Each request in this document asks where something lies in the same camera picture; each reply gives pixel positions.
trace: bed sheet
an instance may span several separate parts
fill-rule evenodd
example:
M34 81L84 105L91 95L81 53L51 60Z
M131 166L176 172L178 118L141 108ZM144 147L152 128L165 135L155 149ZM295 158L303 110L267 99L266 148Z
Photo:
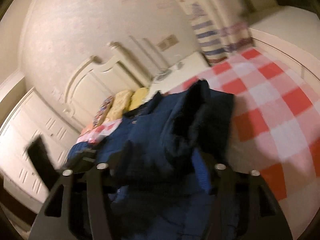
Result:
M198 79L236 95L228 161L236 171L260 171L297 239L320 205L320 97L288 66L253 48L169 93L185 91ZM120 122L106 123L77 142L109 135Z

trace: wall socket plate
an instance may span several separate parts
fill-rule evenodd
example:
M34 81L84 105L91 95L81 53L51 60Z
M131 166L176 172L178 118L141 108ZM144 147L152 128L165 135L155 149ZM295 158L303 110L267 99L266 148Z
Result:
M172 35L168 36L167 38L165 38L160 43L158 43L157 46L161 51L165 51L165 50L169 49L170 47L176 45L177 43L179 43L179 41L178 41L176 35L172 34Z

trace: curtain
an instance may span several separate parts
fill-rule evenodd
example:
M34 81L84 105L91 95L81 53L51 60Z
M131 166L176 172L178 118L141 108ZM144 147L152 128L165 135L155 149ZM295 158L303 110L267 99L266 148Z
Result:
M242 0L177 0L210 64L252 44Z

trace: cabinet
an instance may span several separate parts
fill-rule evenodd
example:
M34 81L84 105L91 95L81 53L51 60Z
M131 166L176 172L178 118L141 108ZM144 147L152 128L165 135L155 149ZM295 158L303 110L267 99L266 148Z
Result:
M56 169L65 162L68 151L79 136L47 106L33 88L15 106L0 128L0 170L5 179L18 186L24 195L26 193L30 198L43 203L48 190L26 151L28 144L39 134L44 139L48 156Z

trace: metal rivet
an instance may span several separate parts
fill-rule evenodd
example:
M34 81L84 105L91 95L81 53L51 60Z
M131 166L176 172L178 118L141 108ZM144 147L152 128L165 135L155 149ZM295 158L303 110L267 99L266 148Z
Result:
M251 175L257 177L257 176L260 176L260 172L257 171L257 170L252 170L252 171L251 171Z
M225 170L227 167L226 167L224 164L222 164L222 163L218 163L218 164L216 164L216 165L214 166L214 168L215 168L216 170L223 171L223 170Z
M65 170L63 171L62 175L67 177L67 176L70 176L72 173L73 173L72 170Z
M104 170L104 169L106 169L106 168L108 168L109 167L109 164L108 163L99 163L98 165L97 165L97 169L98 170Z

